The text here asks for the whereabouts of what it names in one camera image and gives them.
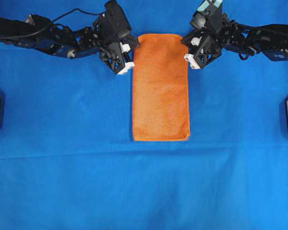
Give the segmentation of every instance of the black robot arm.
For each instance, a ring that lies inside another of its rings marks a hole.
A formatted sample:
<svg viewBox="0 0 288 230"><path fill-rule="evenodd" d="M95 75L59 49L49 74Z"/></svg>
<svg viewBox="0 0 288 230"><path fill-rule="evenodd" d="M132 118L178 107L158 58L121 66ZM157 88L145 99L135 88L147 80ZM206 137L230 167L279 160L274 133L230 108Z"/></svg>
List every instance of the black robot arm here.
<svg viewBox="0 0 288 230"><path fill-rule="evenodd" d="M80 9L53 21L35 14L30 14L24 22L0 18L0 42L70 59L99 53L115 74L126 74L134 67L128 53L139 42L131 35L131 26L117 2L111 0L105 8L91 27L78 31L54 21L73 11L84 12Z"/></svg>
<svg viewBox="0 0 288 230"><path fill-rule="evenodd" d="M193 15L194 30L182 39L190 51L185 59L193 69L202 69L222 55L236 52L241 60L263 53L271 61L288 60L288 25L259 27L230 21L222 13L222 0L204 0Z"/></svg>

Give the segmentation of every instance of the cable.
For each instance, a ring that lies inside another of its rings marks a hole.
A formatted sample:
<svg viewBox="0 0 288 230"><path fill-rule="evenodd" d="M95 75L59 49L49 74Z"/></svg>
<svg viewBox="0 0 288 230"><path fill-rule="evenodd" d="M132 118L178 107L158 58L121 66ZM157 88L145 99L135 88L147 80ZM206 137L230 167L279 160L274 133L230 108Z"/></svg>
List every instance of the cable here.
<svg viewBox="0 0 288 230"><path fill-rule="evenodd" d="M49 23L49 24L48 24L47 26L45 26L43 29L40 29L39 31L37 31L37 32L35 32L35 33L27 34L27 35L19 35L19 36L0 37L0 40L5 40L5 39L17 39L17 38L25 38L25 37L32 37L32 36L38 35L38 34L42 33L43 31L45 31L46 29L48 29L50 26L52 26L53 23L56 22L57 20L59 20L59 19L65 17L65 16L67 16L67 15L69 15L69 14L75 12L75 11L80 11L81 13L89 14L89 15L93 15L93 16L99 16L99 15L105 13L105 11L102 12L102 13L89 13L89 12L86 12L86 11L80 10L80 9L78 9L78 8L75 8L75 9L73 9L73 10L71 10L71 11L69 11L69 12L67 12L67 13L65 13L65 14L63 14L63 15L61 15L60 17L58 17L58 18L52 20L51 23Z"/></svg>

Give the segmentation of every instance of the blue fabric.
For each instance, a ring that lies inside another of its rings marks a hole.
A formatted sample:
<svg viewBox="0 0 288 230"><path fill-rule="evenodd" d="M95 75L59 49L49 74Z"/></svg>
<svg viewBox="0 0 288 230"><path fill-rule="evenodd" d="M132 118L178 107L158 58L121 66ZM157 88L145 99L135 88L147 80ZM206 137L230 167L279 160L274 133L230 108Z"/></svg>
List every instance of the blue fabric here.
<svg viewBox="0 0 288 230"><path fill-rule="evenodd" d="M201 0L120 0L135 35L191 31ZM0 0L49 18L101 0ZM288 1L225 0L249 25L288 23ZM72 29L94 19L75 13ZM188 142L135 143L131 73L0 44L0 230L288 229L288 62L223 56L190 70Z"/></svg>

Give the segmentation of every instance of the towel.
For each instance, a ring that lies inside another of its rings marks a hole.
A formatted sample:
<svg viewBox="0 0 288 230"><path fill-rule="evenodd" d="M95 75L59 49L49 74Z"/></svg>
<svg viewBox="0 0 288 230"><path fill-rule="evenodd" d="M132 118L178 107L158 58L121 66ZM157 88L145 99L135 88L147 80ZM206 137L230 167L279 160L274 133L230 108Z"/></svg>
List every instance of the towel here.
<svg viewBox="0 0 288 230"><path fill-rule="evenodd" d="M146 34L134 52L133 138L183 141L190 136L188 48L175 34Z"/></svg>

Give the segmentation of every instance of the blue tablecloth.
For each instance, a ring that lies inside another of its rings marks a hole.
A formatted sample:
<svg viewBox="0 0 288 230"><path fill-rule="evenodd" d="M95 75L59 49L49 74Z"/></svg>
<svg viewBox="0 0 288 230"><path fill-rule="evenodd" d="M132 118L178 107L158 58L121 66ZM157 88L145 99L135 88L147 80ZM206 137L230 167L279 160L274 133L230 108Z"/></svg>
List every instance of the blue tablecloth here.
<svg viewBox="0 0 288 230"><path fill-rule="evenodd" d="M53 19L104 3L0 0L0 16ZM185 35L201 0L119 3L136 36ZM288 24L288 1L223 8L243 24ZM190 140L136 143L132 73L114 76L97 55L71 61L0 44L0 230L288 229L288 62L224 51L189 76Z"/></svg>

